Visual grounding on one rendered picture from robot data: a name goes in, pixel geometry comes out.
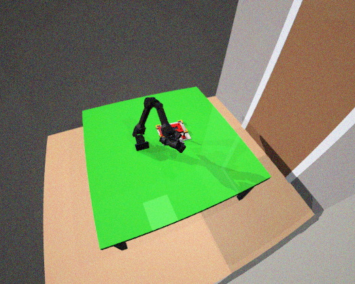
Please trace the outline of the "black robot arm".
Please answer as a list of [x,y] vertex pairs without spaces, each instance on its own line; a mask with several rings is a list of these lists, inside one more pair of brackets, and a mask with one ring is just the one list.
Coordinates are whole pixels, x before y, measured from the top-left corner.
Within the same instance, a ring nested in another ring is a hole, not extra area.
[[[161,132],[164,137],[160,137],[159,141],[163,145],[168,145],[174,149],[179,149],[181,147],[181,142],[179,138],[182,136],[177,130],[174,130],[170,123],[168,123],[167,116],[163,109],[163,104],[160,103],[154,96],[146,97],[144,99],[144,109],[139,120],[139,123],[135,125],[132,136],[135,137],[137,144],[145,143],[143,137],[145,132],[145,124],[152,108],[155,108],[161,122]],[[140,135],[139,135],[140,134]],[[169,135],[172,135],[168,137]]]

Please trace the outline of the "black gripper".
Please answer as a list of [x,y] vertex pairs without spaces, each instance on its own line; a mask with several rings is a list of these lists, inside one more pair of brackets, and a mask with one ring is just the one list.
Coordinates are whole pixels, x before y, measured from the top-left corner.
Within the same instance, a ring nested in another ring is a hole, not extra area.
[[186,146],[181,142],[181,147],[177,149],[179,153],[182,153],[185,150]]

